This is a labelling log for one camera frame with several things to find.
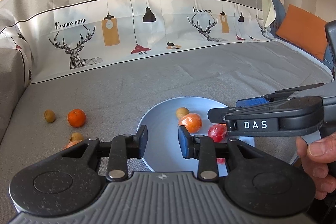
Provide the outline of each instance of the peeled orange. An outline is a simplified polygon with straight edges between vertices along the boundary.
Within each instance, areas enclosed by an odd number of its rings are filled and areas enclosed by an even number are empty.
[[[185,126],[189,133],[193,134],[198,132],[202,127],[202,118],[196,113],[189,113],[184,115],[178,121],[179,126]]]
[[[69,148],[69,147],[71,147],[71,146],[73,146],[73,145],[75,145],[75,144],[77,144],[77,143],[80,143],[80,142],[81,142],[81,141],[79,141],[79,140],[70,142],[70,143],[68,143],[68,144],[63,148],[63,150],[64,150],[64,149],[67,149],[67,148]]]

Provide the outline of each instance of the orange pillow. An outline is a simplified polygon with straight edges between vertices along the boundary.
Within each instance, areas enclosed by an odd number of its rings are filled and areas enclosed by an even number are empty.
[[[276,34],[324,59],[328,42],[324,26],[326,21],[294,5],[289,5],[285,19]]]

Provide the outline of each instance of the gray fabric surface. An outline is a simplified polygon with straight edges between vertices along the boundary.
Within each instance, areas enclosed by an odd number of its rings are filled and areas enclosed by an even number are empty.
[[[23,68],[20,51],[0,48],[0,143],[12,112],[25,91]]]
[[[110,141],[135,133],[145,112],[166,99],[200,96],[234,106],[241,98],[330,80],[300,53],[279,42],[264,42],[166,54],[29,85],[0,145],[0,223],[15,215],[8,196],[13,175],[58,152],[75,131]],[[43,117],[48,108],[57,116],[52,124]],[[67,123],[74,108],[87,114],[87,123],[77,130]],[[295,152],[293,138],[256,138],[256,147],[285,161]],[[130,170],[148,170],[141,160],[129,164]]]

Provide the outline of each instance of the human hand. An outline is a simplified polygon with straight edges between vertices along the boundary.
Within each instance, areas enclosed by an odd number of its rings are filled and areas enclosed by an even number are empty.
[[[336,161],[336,133],[309,146],[303,138],[298,137],[296,149],[304,171],[315,183],[315,198],[324,199],[327,193],[332,193],[336,189],[336,178],[328,175],[327,166],[328,163]]]

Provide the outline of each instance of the black round pad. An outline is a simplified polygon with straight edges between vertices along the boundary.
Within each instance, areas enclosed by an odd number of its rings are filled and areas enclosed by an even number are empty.
[[[306,211],[315,185],[303,171],[278,159],[244,160],[226,177],[229,198],[244,210],[262,217],[288,217]]]
[[[72,185],[72,177],[64,172],[45,172],[34,180],[34,187],[46,194],[57,194],[67,190]]]
[[[18,172],[9,192],[17,207],[37,216],[68,215],[85,208],[98,196],[101,180],[81,159],[60,157]]]

